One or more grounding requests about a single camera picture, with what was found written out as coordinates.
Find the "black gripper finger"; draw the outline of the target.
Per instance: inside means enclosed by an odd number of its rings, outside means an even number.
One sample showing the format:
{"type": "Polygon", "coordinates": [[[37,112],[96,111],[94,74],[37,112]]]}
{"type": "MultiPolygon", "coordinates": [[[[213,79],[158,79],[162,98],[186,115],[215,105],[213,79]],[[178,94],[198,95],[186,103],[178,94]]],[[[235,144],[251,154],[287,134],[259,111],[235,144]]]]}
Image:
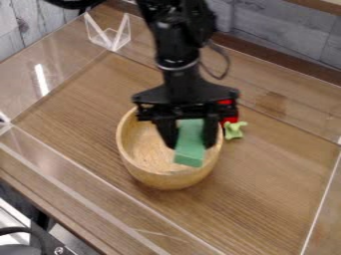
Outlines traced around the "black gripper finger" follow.
{"type": "Polygon", "coordinates": [[[166,146],[174,149],[178,137],[178,128],[175,119],[156,119],[155,125],[166,146]]]}
{"type": "Polygon", "coordinates": [[[211,148],[217,141],[217,131],[219,125],[218,114],[207,114],[203,118],[202,139],[206,148],[211,148]]]}

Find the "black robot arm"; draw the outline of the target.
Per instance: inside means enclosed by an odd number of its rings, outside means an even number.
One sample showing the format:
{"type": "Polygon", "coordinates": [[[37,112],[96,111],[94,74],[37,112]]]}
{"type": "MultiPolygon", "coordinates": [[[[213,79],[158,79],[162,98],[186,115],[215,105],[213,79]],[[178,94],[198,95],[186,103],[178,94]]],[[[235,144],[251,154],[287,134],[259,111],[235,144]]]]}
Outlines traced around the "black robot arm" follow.
{"type": "Polygon", "coordinates": [[[138,120],[152,122],[167,147],[179,140],[182,120],[202,120],[201,142],[215,145],[218,123],[238,114],[239,91],[199,73],[199,49],[211,43],[215,15],[205,0],[136,0],[154,36],[163,83],[132,95],[138,120]]]}

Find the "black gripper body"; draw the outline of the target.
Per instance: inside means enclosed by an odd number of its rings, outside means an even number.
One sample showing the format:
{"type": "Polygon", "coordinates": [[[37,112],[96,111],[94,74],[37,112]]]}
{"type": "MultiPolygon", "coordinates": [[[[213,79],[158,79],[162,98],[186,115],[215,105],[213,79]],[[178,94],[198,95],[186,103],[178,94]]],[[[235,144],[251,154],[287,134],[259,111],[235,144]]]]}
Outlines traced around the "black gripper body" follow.
{"type": "Polygon", "coordinates": [[[138,108],[138,120],[190,120],[217,117],[238,117],[239,90],[205,79],[198,64],[182,68],[160,67],[163,82],[132,95],[138,108]]]}

